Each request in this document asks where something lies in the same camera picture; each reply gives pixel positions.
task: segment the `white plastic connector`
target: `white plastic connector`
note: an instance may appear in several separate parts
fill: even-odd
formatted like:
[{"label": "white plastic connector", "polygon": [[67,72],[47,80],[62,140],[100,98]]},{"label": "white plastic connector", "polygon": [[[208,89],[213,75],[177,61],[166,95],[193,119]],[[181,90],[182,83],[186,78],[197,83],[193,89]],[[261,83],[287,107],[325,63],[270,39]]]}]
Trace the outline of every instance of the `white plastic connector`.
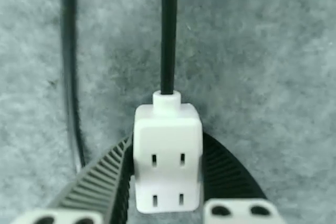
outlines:
[{"label": "white plastic connector", "polygon": [[36,209],[19,216],[12,224],[103,224],[103,216],[94,211],[70,209]]},{"label": "white plastic connector", "polygon": [[203,131],[198,112],[181,94],[153,94],[135,112],[133,159],[139,212],[193,211],[201,195]]},{"label": "white plastic connector", "polygon": [[203,219],[204,224],[286,224],[277,208],[264,199],[210,199]]}]

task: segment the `plug strain relief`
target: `plug strain relief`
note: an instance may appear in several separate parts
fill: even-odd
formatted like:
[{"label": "plug strain relief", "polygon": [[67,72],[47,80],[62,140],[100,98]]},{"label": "plug strain relief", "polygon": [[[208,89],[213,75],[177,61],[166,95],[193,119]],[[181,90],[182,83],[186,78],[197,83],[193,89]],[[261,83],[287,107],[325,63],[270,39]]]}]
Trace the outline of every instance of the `plug strain relief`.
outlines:
[{"label": "plug strain relief", "polygon": [[181,107],[181,93],[174,90],[173,94],[161,94],[161,91],[153,93],[153,107],[155,114],[174,114]]}]

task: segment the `connector hole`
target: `connector hole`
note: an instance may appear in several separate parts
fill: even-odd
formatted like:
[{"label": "connector hole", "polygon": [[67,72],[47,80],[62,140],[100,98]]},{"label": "connector hole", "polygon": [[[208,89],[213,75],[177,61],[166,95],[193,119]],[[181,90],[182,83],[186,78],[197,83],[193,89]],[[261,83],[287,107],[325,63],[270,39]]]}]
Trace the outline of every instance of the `connector hole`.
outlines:
[{"label": "connector hole", "polygon": [[213,215],[217,215],[217,216],[229,216],[231,215],[231,212],[229,211],[229,209],[227,209],[226,207],[223,206],[215,206],[211,209],[211,213]]},{"label": "connector hole", "polygon": [[38,219],[34,224],[53,224],[55,219],[52,216],[44,216]]},{"label": "connector hole", "polygon": [[184,204],[184,195],[183,194],[180,194],[180,206],[182,206]]},{"label": "connector hole", "polygon": [[153,167],[156,167],[156,165],[157,165],[157,163],[156,163],[156,155],[153,154],[153,155],[152,155],[152,166],[153,166]]},{"label": "connector hole", "polygon": [[84,219],[78,220],[76,224],[94,224],[94,221],[90,218],[84,218]]},{"label": "connector hole", "polygon": [[185,154],[181,153],[180,164],[183,166],[185,164]]},{"label": "connector hole", "polygon": [[251,214],[253,215],[262,215],[262,216],[270,216],[271,213],[269,210],[262,206],[253,206],[251,207]]},{"label": "connector hole", "polygon": [[158,196],[153,195],[153,207],[157,207],[157,203],[158,203]]}]

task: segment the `black cable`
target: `black cable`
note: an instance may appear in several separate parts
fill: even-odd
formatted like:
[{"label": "black cable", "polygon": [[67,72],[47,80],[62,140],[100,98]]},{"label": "black cable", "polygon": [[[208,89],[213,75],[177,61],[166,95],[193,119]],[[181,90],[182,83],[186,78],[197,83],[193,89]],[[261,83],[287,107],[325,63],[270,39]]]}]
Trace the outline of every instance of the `black cable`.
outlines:
[{"label": "black cable", "polygon": [[85,166],[85,158],[78,113],[76,11],[77,0],[61,0],[61,46],[68,140],[76,172],[79,172]]},{"label": "black cable", "polygon": [[177,0],[162,0],[161,94],[173,94]]}]

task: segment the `floor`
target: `floor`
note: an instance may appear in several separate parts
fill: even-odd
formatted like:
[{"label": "floor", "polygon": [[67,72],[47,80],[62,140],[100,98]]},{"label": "floor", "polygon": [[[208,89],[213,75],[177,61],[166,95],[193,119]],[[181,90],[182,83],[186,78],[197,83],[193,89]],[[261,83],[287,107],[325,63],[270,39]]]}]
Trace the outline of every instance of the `floor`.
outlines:
[{"label": "floor", "polygon": [[[0,223],[74,178],[59,0],[0,0]],[[336,0],[179,0],[176,89],[288,223],[336,219]],[[94,158],[159,88],[160,0],[79,0],[80,113]],[[199,212],[129,223],[201,223]]]}]

